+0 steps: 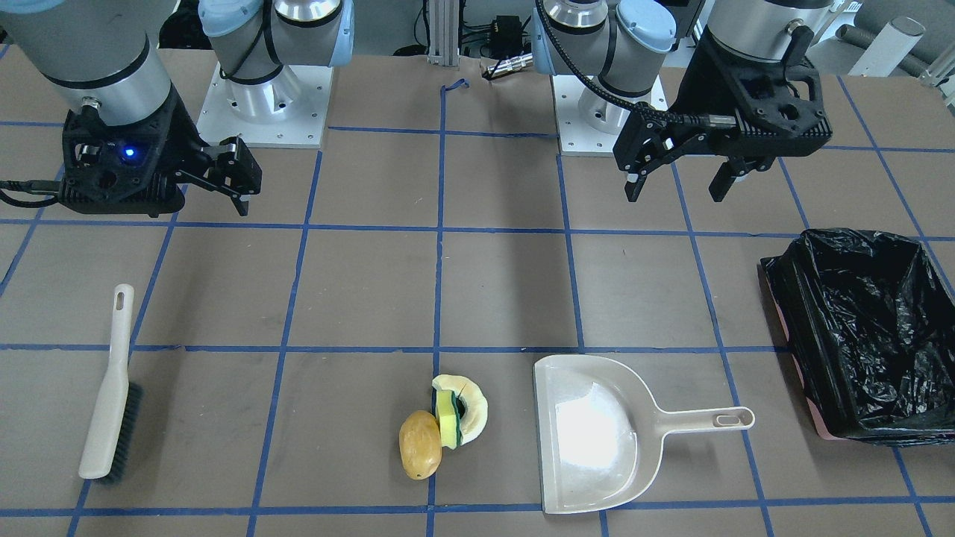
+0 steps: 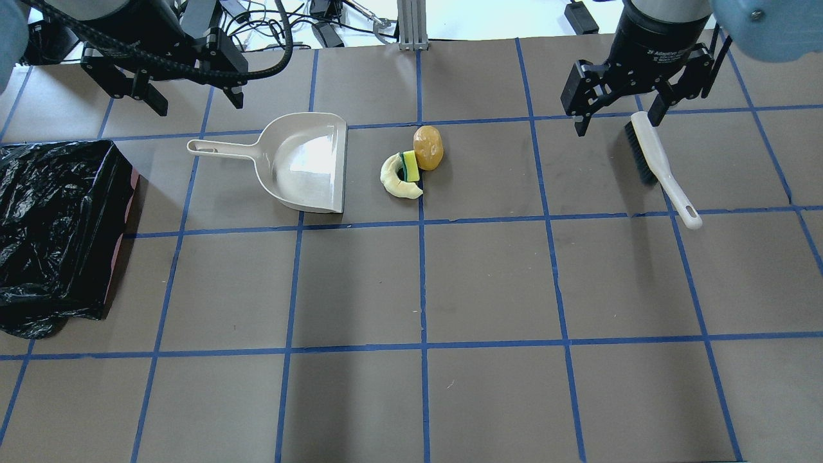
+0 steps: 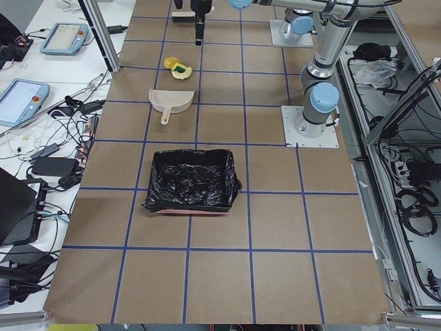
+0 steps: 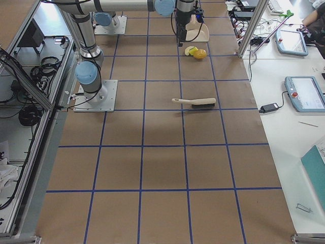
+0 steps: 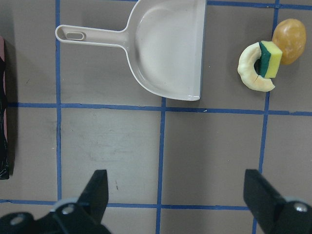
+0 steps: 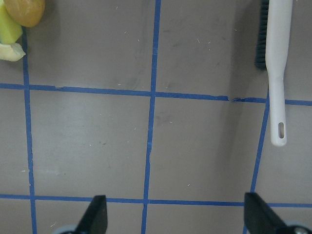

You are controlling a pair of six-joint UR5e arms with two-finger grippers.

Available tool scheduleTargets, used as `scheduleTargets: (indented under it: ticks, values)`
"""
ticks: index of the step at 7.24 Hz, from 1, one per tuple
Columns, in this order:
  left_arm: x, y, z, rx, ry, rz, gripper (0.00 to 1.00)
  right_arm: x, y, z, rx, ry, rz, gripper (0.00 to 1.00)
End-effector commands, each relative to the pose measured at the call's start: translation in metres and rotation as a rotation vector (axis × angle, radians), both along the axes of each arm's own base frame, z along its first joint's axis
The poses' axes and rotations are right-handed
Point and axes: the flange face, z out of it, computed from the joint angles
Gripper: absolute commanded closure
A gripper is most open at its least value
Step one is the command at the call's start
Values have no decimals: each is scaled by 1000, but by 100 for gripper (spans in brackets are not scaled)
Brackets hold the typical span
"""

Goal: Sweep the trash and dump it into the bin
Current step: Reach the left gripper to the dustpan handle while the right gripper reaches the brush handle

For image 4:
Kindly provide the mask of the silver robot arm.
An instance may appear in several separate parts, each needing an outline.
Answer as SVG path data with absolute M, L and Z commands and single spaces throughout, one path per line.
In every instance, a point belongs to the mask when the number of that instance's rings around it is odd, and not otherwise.
M 108 25 L 112 22 L 111 13 L 117 11 L 156 11 L 161 16 L 172 14 L 175 1 L 50 1 L 66 13 L 71 22 L 70 29 L 78 41 L 81 62 L 76 66 L 75 76 L 84 92 L 81 104 L 95 105 L 107 98 L 108 90 L 101 78 L 104 55 L 96 43 L 91 13 L 108 15 Z

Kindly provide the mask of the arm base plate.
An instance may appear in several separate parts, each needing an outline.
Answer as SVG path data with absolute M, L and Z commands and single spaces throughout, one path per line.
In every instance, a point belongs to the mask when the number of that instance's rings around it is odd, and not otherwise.
M 95 95 L 85 93 L 76 98 L 75 112 L 113 112 L 118 80 L 102 80 L 102 88 Z
M 126 31 L 126 16 L 111 17 L 104 13 L 97 13 L 94 17 L 95 29 L 97 36 L 124 35 Z

